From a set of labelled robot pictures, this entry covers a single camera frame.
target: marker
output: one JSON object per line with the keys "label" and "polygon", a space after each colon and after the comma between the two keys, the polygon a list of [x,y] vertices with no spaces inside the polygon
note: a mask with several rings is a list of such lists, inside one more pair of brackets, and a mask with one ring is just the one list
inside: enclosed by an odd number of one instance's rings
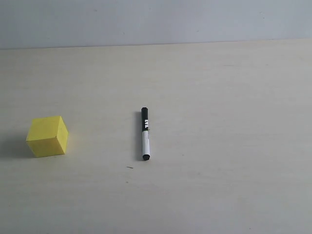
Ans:
{"label": "marker", "polygon": [[142,157],[144,161],[150,159],[150,140],[148,138],[148,110],[143,107],[142,113]]}

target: yellow cube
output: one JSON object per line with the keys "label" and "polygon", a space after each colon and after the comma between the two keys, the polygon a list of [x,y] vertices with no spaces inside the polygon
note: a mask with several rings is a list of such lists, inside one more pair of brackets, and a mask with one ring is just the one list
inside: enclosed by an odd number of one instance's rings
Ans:
{"label": "yellow cube", "polygon": [[36,157],[63,155],[68,131],[61,116],[35,118],[26,142]]}

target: white marker body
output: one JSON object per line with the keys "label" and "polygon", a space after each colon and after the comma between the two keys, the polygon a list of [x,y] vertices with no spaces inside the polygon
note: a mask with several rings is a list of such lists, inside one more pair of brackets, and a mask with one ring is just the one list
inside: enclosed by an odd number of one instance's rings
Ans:
{"label": "white marker body", "polygon": [[148,131],[142,132],[142,155],[150,155],[150,139]]}

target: white wall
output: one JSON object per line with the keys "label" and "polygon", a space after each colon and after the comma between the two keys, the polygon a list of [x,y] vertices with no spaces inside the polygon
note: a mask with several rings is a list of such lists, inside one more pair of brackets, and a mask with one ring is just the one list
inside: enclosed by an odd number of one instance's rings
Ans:
{"label": "white wall", "polygon": [[1,0],[0,48],[312,36],[311,0]]}

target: foam cube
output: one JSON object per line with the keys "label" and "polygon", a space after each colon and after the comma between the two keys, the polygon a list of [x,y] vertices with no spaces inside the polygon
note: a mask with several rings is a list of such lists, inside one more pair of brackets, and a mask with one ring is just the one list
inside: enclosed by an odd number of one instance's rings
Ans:
{"label": "foam cube", "polygon": [[68,131],[61,116],[35,118],[26,142],[36,157],[63,155]]}

